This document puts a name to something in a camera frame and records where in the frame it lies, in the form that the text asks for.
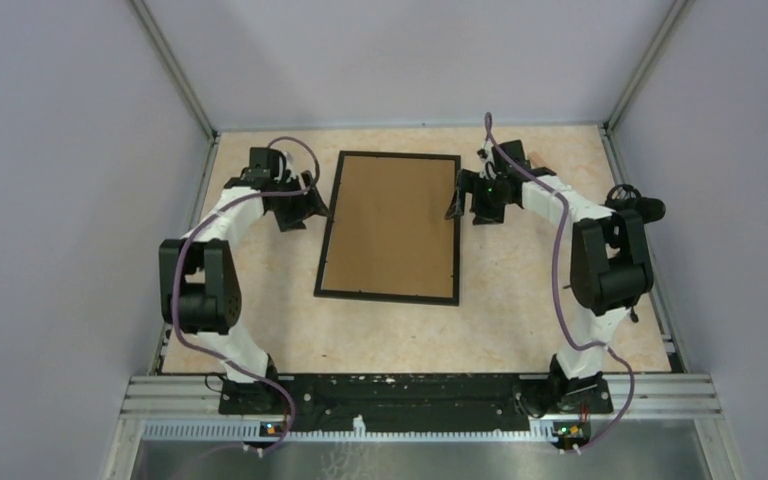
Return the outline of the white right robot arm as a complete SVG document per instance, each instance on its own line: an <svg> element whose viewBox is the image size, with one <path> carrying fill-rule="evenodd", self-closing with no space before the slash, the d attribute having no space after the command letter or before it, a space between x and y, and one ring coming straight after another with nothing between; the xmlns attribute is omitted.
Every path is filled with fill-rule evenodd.
<svg viewBox="0 0 768 480"><path fill-rule="evenodd" d="M534 166L519 140L477 152L478 171L457 173L449 219L471 212L476 225L501 224L516 205L555 226L551 283L561 314L561 249L570 248L568 287L577 302L577 319L559 324L564 345L552 357L539 386L524 388L517 400L532 417L549 412L580 412L604 400L603 360L619 324L630 317L654 285L645 227L666 214L662 200L643 196L632 185L613 187L604 202L578 193L547 167Z"/></svg>

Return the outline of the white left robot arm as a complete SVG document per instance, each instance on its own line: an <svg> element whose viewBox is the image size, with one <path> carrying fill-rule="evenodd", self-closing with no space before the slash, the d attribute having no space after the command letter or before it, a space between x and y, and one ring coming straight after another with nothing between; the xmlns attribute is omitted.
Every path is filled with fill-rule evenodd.
<svg viewBox="0 0 768 480"><path fill-rule="evenodd" d="M189 232L159 246L161 310L179 343L224 371L224 414L290 410L270 355L245 326L233 251L247 230L272 213L280 231L304 228L328 209L317 190L318 169L298 171L288 152L253 147L249 164L223 186L216 204Z"/></svg>

